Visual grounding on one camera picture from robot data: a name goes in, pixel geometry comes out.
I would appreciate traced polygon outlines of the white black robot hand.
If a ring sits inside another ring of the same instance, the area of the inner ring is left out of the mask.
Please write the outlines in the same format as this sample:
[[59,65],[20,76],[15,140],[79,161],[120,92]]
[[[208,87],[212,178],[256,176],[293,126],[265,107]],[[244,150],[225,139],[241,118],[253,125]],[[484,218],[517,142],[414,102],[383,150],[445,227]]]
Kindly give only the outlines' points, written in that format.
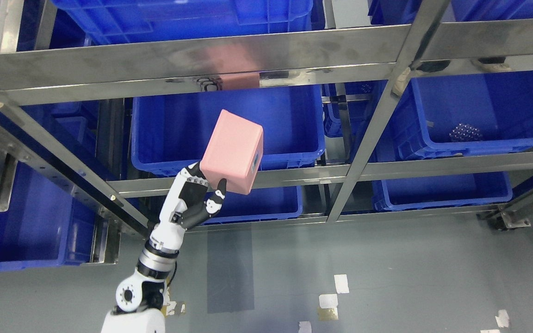
[[159,224],[152,230],[145,252],[152,258],[174,259],[183,244],[187,230],[216,216],[226,198],[226,179],[213,187],[200,169],[200,163],[188,165],[176,175],[161,207]]

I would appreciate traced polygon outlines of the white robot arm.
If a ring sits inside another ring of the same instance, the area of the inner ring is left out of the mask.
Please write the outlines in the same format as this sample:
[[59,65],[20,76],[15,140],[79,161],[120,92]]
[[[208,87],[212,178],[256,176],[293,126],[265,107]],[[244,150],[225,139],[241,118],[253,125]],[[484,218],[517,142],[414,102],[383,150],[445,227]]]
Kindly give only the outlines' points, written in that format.
[[168,278],[175,272],[177,249],[156,249],[147,242],[135,271],[116,289],[116,305],[102,324],[102,333],[165,333],[161,311],[168,298]]

